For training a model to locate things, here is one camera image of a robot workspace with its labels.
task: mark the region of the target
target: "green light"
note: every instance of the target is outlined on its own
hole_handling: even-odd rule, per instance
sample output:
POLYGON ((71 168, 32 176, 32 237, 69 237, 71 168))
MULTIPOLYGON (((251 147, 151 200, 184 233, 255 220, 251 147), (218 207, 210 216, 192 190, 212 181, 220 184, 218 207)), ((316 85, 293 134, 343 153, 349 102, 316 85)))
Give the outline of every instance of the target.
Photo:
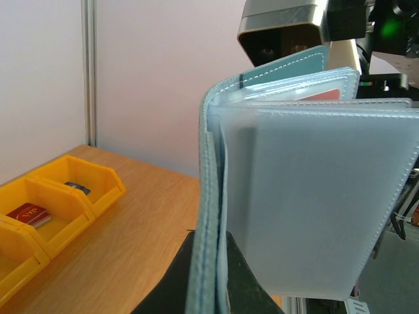
POLYGON ((401 23, 396 20, 388 20, 381 29, 381 36, 390 39, 400 32, 401 23))

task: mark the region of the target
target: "orange storage container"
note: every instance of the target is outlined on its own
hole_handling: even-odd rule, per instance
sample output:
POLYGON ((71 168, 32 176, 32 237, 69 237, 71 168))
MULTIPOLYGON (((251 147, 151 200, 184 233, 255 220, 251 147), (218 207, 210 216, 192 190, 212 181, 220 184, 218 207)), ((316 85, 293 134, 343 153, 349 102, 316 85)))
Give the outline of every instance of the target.
POLYGON ((115 170, 99 166, 69 155, 62 156, 49 164, 28 173, 28 176, 77 193, 100 216, 109 206, 126 193, 125 186, 115 170), (89 194, 65 185, 72 182, 90 190, 89 194))
POLYGON ((95 220, 87 204, 73 189, 65 190, 30 177, 0 187, 0 201, 0 221, 26 230, 50 258, 95 220), (51 215, 50 221, 35 229, 7 216, 25 203, 45 208, 51 215))
POLYGON ((25 230, 0 222, 0 307, 49 262, 25 230))

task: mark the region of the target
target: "wood surface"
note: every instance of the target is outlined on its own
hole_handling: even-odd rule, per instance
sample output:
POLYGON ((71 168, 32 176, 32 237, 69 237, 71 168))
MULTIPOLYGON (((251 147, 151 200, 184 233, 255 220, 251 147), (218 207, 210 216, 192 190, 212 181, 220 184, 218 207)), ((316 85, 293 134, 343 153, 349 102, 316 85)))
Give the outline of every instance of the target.
POLYGON ((115 169, 127 193, 0 313, 129 313, 195 229, 198 179, 85 145, 69 154, 115 169))

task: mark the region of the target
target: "gray floor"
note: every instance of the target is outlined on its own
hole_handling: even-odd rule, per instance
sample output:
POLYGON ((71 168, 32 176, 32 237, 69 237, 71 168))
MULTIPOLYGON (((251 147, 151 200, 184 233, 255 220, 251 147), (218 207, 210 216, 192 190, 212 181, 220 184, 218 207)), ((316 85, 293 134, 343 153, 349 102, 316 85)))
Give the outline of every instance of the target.
POLYGON ((419 313, 419 237, 410 233, 403 241, 386 232, 377 259, 368 261, 359 282, 359 300, 371 314, 419 313))

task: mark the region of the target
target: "yellow bin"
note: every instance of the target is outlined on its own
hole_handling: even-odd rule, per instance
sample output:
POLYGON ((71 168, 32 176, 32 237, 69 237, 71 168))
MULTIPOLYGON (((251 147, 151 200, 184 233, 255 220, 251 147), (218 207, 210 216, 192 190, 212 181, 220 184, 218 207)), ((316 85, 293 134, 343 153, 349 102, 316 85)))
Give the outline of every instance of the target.
POLYGON ((78 193, 30 177, 0 187, 0 200, 0 222, 26 230, 50 258, 54 258, 95 220, 78 193), (50 221, 35 229, 7 216, 25 203, 45 208, 51 216, 50 221))
POLYGON ((43 180, 67 191, 77 193, 98 217, 126 193, 125 186, 114 169, 64 155, 49 164, 28 173, 28 176, 43 180), (72 182, 90 190, 89 194, 65 185, 72 182))
POLYGON ((0 222, 0 307, 49 262, 25 230, 0 222))

